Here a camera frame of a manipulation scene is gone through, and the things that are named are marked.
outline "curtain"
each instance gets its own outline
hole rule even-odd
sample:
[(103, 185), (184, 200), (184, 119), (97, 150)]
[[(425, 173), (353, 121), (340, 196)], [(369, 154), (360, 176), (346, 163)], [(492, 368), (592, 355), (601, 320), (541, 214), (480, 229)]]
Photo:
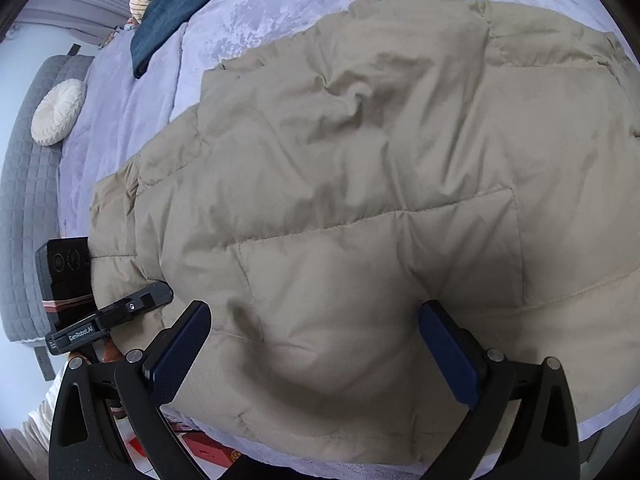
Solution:
[(67, 28), (78, 40), (100, 44), (129, 17), (129, 0), (29, 0), (16, 22)]

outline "quilted stitching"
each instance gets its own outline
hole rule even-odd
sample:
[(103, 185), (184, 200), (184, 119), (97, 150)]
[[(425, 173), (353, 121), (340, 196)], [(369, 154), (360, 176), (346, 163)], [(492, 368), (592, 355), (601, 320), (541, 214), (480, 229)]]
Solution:
[(58, 83), (84, 80), (91, 56), (47, 59), (22, 102), (0, 176), (0, 316), (9, 341), (42, 338), (50, 330), (42, 308), (35, 251), (58, 229), (57, 172), (62, 143), (39, 146), (31, 139), (31, 119), (43, 97)]

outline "round white cushion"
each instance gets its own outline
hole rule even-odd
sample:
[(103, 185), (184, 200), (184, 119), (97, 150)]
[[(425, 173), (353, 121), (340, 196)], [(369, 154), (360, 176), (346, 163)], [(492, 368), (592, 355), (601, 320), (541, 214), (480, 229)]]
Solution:
[(85, 84), (79, 79), (67, 79), (54, 86), (33, 114), (33, 140), (42, 146), (51, 146), (64, 139), (76, 124), (85, 95)]

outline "down jacket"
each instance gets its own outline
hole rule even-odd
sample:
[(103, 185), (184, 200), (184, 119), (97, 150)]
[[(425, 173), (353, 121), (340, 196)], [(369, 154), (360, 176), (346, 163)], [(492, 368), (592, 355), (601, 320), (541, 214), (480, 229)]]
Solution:
[[(465, 410), (417, 331), (562, 362), (578, 421), (640, 383), (640, 74), (549, 10), (358, 0), (207, 72), (97, 185), (98, 304), (194, 299), (213, 325), (174, 407), (297, 456), (432, 460)], [(494, 442), (494, 449), (500, 442)]]

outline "screw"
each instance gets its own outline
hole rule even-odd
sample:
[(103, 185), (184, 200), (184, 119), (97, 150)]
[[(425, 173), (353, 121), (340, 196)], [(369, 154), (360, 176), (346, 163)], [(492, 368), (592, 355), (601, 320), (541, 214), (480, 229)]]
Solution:
[(74, 357), (73, 359), (71, 359), (71, 361), (69, 361), (69, 368), (71, 368), (72, 370), (77, 370), (82, 366), (83, 362), (84, 361), (81, 357)]
[(546, 358), (546, 365), (551, 368), (552, 370), (559, 370), (560, 369), (560, 361), (558, 361), (558, 359), (556, 359), (555, 357), (547, 357)]
[(494, 363), (499, 363), (504, 360), (504, 354), (497, 348), (489, 348), (486, 352), (486, 356)]
[(127, 361), (130, 363), (137, 363), (140, 359), (142, 359), (142, 350), (136, 348), (127, 352)]

